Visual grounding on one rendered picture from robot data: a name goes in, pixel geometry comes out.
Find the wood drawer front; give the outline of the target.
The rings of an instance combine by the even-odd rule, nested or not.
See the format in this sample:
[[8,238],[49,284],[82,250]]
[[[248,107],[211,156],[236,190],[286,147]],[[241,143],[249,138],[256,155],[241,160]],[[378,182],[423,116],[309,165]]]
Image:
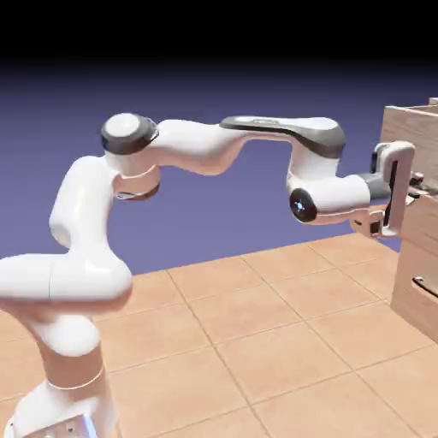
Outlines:
[[386,106],[380,141],[395,140],[415,145],[411,171],[422,173],[425,184],[438,188],[438,98],[423,106]]
[[438,287],[438,202],[421,196],[405,210],[390,307],[438,344],[438,298],[412,282],[423,276]]

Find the light wood cabinet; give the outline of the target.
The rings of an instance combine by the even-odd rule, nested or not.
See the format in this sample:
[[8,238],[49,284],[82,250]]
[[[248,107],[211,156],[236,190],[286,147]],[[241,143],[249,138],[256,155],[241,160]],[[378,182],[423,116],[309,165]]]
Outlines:
[[390,307],[438,344],[438,97],[423,106],[387,106],[381,141],[396,139],[416,151]]

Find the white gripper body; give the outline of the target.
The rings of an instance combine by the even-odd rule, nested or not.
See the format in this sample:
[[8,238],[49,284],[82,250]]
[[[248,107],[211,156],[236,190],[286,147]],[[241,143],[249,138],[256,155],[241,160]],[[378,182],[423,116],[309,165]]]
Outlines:
[[390,199],[383,217],[382,237],[400,234],[414,154],[415,146],[402,140],[377,146],[377,169],[390,189]]

